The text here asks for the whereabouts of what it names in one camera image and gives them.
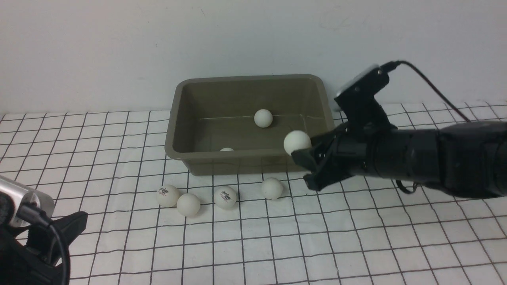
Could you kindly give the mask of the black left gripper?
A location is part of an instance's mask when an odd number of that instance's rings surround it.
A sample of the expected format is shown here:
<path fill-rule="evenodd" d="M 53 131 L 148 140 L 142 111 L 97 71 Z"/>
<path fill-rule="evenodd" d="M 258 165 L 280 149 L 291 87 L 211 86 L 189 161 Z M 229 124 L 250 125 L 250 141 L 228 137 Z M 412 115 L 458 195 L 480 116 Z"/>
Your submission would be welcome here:
<path fill-rule="evenodd" d="M 86 229 L 88 213 L 79 211 L 53 221 L 65 238 L 44 226 L 1 227 L 2 285 L 68 285 L 68 247 Z"/>

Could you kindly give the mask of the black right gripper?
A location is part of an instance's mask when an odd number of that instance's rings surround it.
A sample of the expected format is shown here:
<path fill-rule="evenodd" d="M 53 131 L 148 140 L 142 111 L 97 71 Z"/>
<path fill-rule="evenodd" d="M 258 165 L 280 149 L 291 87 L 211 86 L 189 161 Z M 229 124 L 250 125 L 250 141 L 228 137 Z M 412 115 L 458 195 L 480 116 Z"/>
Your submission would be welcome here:
<path fill-rule="evenodd" d="M 380 177 L 374 161 L 380 133 L 352 132 L 349 123 L 344 123 L 311 137 L 313 150 L 294 151 L 291 157 L 309 171 L 303 179 L 308 189 L 317 192 L 353 176 Z"/>

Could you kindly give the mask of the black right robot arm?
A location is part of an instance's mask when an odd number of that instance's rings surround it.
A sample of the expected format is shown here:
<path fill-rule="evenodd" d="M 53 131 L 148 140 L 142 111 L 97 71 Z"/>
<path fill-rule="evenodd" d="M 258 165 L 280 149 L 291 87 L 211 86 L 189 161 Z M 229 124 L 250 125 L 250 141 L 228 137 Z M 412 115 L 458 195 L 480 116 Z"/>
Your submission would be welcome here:
<path fill-rule="evenodd" d="M 506 196 L 506 122 L 476 121 L 442 129 L 353 129 L 345 123 L 293 151 L 320 191 L 353 176 L 381 177 L 439 190 L 454 197 Z"/>

